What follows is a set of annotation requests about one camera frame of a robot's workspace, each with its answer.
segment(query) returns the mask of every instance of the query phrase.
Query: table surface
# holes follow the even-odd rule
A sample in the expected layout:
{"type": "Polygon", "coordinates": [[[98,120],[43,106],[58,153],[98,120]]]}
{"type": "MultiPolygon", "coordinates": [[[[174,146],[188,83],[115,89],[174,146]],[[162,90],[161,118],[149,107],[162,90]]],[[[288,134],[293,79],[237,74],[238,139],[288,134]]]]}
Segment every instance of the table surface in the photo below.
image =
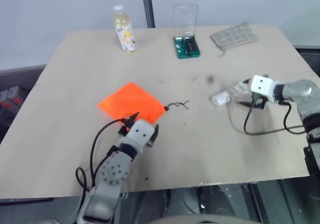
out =
{"type": "MultiPolygon", "coordinates": [[[[0,198],[80,195],[75,169],[89,174],[89,154],[99,129],[112,119],[97,107],[128,82],[135,82],[164,105],[153,148],[133,165],[123,191],[242,183],[308,175],[306,136],[286,131],[248,136],[242,128],[248,108],[214,107],[209,96],[253,75],[283,83],[320,79],[277,27],[254,25],[259,42],[228,50],[223,57],[209,35],[225,26],[198,27],[201,56],[178,59],[173,30],[136,29],[138,50],[121,50],[114,31],[67,34],[46,66],[0,145],[0,198]],[[208,84],[208,76],[213,83],[208,84]]],[[[293,107],[288,124],[301,121],[293,107]]],[[[287,108],[254,110],[248,130],[281,128],[287,108]]],[[[97,164],[119,138],[120,124],[98,141],[97,164]]]]}

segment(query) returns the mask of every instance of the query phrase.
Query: plastic bottle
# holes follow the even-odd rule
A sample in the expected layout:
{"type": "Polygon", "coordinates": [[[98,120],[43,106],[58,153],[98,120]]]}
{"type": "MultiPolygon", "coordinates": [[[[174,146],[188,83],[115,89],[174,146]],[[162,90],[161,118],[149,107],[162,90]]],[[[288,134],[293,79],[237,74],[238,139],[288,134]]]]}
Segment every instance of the plastic bottle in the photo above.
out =
{"type": "Polygon", "coordinates": [[[133,52],[136,49],[136,41],[130,17],[125,13],[123,5],[115,5],[113,10],[113,24],[122,49],[126,52],[133,52]]]}

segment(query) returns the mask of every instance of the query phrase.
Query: bottle cap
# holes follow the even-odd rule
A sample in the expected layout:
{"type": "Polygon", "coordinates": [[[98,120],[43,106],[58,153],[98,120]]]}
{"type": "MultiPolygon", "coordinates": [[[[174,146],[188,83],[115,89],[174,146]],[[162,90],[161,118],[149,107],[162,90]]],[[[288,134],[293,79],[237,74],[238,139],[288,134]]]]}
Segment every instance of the bottle cap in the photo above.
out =
{"type": "Polygon", "coordinates": [[[113,10],[114,11],[121,11],[121,10],[123,10],[124,9],[124,6],[123,5],[115,5],[114,7],[113,7],[113,10]]]}

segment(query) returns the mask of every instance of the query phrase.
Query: white wall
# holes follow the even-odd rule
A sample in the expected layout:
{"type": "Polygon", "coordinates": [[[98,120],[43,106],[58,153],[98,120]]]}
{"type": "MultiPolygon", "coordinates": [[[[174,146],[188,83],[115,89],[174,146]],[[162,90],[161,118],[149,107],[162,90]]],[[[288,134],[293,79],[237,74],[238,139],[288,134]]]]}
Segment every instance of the white wall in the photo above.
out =
{"type": "Polygon", "coordinates": [[[47,64],[67,31],[113,28],[116,4],[147,27],[143,0],[0,0],[0,71],[47,64]]]}
{"type": "Polygon", "coordinates": [[[171,27],[173,5],[184,2],[199,5],[199,26],[276,25],[293,45],[320,47],[320,0],[152,0],[155,26],[171,27]]]}

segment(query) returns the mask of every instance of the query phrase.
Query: metal pole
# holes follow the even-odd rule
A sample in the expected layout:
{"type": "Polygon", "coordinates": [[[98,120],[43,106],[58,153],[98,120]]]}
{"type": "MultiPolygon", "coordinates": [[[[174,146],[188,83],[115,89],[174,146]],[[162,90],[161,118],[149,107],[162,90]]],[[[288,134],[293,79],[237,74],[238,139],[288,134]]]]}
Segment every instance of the metal pole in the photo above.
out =
{"type": "Polygon", "coordinates": [[[154,10],[152,0],[143,0],[146,24],[148,28],[155,28],[154,10]]]}

